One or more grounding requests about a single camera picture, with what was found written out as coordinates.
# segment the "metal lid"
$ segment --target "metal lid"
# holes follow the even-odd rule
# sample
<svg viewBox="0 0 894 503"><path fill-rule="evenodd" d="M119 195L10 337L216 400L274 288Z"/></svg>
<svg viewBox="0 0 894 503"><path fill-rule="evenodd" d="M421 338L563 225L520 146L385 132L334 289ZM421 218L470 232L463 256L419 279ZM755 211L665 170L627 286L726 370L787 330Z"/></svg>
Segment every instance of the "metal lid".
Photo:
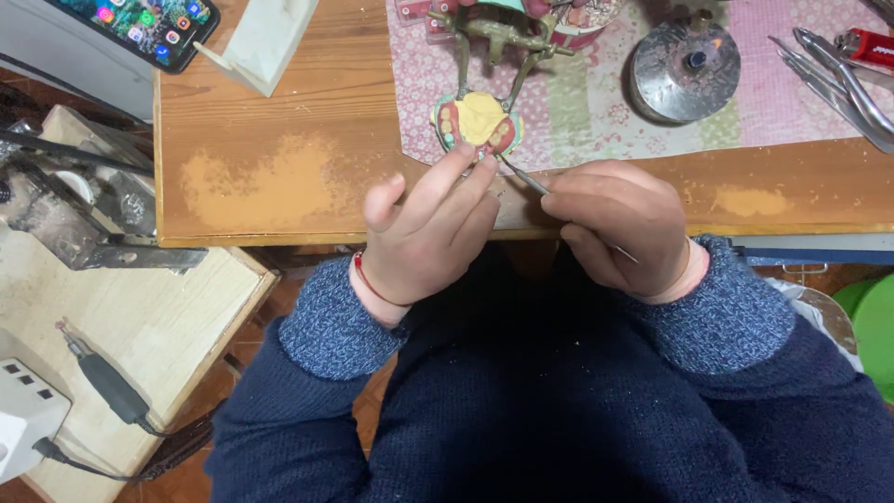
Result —
<svg viewBox="0 0 894 503"><path fill-rule="evenodd" d="M639 43L630 84L634 104L657 121L691 123L713 115L736 92L741 57L710 13L658 26Z"/></svg>

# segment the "metal tweezers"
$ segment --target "metal tweezers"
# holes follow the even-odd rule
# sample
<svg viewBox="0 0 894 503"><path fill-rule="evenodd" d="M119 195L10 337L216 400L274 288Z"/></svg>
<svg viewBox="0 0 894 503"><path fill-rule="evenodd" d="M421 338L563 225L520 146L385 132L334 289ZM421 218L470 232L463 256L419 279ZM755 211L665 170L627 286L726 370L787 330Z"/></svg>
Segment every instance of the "metal tweezers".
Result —
<svg viewBox="0 0 894 503"><path fill-rule="evenodd" d="M861 132L877 149L894 153L894 124L875 105L859 78L894 92L894 77L849 62L828 40L804 28L795 28L797 41L820 63L800 55L782 40L782 61L839 115Z"/></svg>
<svg viewBox="0 0 894 503"><path fill-rule="evenodd" d="M506 165L506 167L508 167L509 169L512 170L512 173L514 173L515 176L517 176L518 178L521 178L525 183L527 183L527 185L528 185L529 187L531 187L532 189L534 189L535 191L537 191L537 193L539 193L540 195L546 195L546 194L550 193L549 190L548 190L546 187L542 186L537 180L535 180L534 178L531 178L530 176L527 175L527 173L525 173L524 171L522 171L522 170L518 169L517 167L513 166L512 163L510 163L508 160L506 160L506 158L505 158L505 157L503 156L503 154L501 154L500 152L497 152L497 151L495 150L495 151L493 152L493 156L494 156L495 158L501 160L502 163ZM624 255L624 256L627 257L628 259L633 260L633 263L635 263L635 264L638 264L638 263L639 263L639 260L634 259L634 258L633 258L633 255L631 255L630 253L628 253L627 250L624 250L623 248L621 248L621 247L618 246L617 244L612 243L612 242L610 242L610 241L605 241L604 239L602 239L602 241L603 241L603 243L605 243L605 245L608 246L609 248L613 248L616 252L620 253L621 255Z"/></svg>

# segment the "sweater cuff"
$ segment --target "sweater cuff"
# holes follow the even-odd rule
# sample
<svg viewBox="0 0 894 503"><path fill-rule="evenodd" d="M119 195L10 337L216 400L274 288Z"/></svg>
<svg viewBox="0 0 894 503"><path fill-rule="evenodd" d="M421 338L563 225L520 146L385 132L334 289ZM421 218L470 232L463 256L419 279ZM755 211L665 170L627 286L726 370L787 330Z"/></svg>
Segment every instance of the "sweater cuff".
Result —
<svg viewBox="0 0 894 503"><path fill-rule="evenodd" d="M736 257L726 239L695 239L710 254L702 282L661 305L634 299L631 310L654 330L664 358L684 371L722 374L762 362L783 347L795 327L788 299Z"/></svg>
<svg viewBox="0 0 894 503"><path fill-rule="evenodd" d="M319 378L371 374L407 342L402 324L385 328L363 307L350 285L349 265L350 257L317 266L279 327L289 358Z"/></svg>

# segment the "wrist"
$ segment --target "wrist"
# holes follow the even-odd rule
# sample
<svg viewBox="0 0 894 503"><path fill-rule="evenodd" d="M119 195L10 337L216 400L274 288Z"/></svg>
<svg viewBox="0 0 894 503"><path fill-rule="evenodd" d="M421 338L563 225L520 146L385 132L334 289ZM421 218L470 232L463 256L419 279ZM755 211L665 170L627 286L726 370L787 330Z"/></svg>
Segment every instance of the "wrist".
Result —
<svg viewBox="0 0 894 503"><path fill-rule="evenodd" d="M369 287L357 271L354 260L350 261L348 269L348 279L354 294L363 304L370 316L381 323L384 327L394 328L403 320L403 317L409 312L410 305L398 305L391 303L382 298Z"/></svg>
<svg viewBox="0 0 894 503"><path fill-rule="evenodd" d="M657 305L678 301L695 290L708 272L708 266L711 265L711 255L702 245L696 243L691 238L687 238L687 244L689 248L686 265L683 268L683 273L673 285L659 294L645 297L640 295L631 296L641 303Z"/></svg>

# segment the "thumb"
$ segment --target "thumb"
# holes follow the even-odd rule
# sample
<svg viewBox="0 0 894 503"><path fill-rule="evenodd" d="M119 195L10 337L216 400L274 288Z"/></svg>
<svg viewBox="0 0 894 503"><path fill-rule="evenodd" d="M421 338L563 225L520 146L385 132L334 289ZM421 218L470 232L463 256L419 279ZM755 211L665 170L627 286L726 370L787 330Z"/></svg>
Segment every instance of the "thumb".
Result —
<svg viewBox="0 0 894 503"><path fill-rule="evenodd" d="M394 220L394 203L403 194L407 181L398 173L383 183L374 186L367 192L367 201L364 203L363 216L367 220L367 227L374 232L382 232L391 226Z"/></svg>
<svg viewBox="0 0 894 503"><path fill-rule="evenodd" d="M615 267L608 247L589 229L577 224L566 224L560 235L593 281L609 288L628 290L627 280Z"/></svg>

